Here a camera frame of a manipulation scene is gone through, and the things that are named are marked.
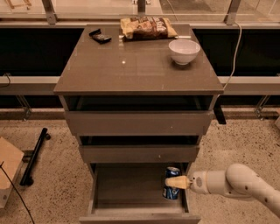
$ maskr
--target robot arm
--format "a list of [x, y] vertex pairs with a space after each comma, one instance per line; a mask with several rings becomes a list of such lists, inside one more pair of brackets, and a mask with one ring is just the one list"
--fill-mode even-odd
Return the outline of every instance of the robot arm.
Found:
[[171, 187], [190, 188], [195, 193], [243, 200], [254, 198], [280, 218], [280, 192], [243, 164], [231, 164], [225, 171], [195, 171], [190, 178], [167, 178], [165, 183]]

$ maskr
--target speckled floor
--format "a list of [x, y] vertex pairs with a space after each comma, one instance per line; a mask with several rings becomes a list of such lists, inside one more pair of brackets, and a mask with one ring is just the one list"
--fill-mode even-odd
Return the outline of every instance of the speckled floor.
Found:
[[[248, 165], [268, 183], [280, 189], [280, 130], [275, 120], [227, 119], [227, 125], [213, 120], [203, 137], [194, 170], [225, 169], [232, 163]], [[22, 187], [16, 182], [35, 223], [79, 223], [88, 210], [92, 179], [83, 164], [76, 139], [64, 120], [0, 120], [0, 136], [20, 150], [33, 149], [43, 127], [51, 140], [45, 141], [32, 174], [34, 184]], [[226, 199], [218, 195], [190, 192], [190, 210], [201, 216], [199, 224], [263, 224], [280, 220], [258, 201]], [[19, 197], [13, 190], [0, 223], [30, 223]]]

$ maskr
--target dresser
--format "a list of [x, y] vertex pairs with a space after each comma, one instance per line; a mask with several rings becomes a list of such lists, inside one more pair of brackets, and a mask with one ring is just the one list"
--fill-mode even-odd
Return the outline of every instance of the dresser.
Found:
[[[197, 41], [188, 24], [173, 27]], [[109, 43], [88, 36], [98, 28]], [[162, 196], [165, 169], [188, 173], [223, 88], [202, 49], [179, 66], [170, 41], [127, 41], [119, 24], [88, 25], [73, 50], [54, 93], [93, 178], [80, 223], [200, 221], [187, 191], [177, 200]]]

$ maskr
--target blue can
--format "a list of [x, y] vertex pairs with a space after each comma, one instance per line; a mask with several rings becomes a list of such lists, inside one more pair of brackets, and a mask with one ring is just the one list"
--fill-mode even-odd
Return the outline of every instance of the blue can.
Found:
[[[173, 178], [181, 175], [180, 169], [176, 167], [167, 167], [165, 171], [165, 178]], [[176, 200], [179, 196], [179, 188], [164, 185], [163, 196], [168, 200]]]

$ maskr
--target white bowl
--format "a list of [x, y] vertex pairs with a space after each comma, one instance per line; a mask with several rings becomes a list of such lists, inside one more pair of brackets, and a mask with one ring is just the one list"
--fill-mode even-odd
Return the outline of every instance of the white bowl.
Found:
[[190, 39], [175, 39], [169, 43], [171, 58], [179, 65], [186, 65], [196, 58], [200, 45]]

